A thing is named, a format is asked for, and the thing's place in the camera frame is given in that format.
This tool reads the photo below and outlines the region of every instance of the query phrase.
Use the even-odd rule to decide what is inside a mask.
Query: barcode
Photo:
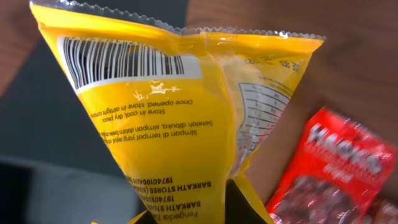
[[[170,56],[138,42],[60,37],[58,50],[75,90],[114,82],[202,78],[196,56]]]

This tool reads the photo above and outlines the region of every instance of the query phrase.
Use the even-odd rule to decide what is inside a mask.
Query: wooden surface
[[[0,30],[1,96],[40,37],[28,0],[7,0],[1,3]]]
[[[398,145],[398,1],[191,0],[187,25],[325,35],[247,175],[266,201],[311,112],[325,102]],[[398,198],[395,169],[384,192]]]

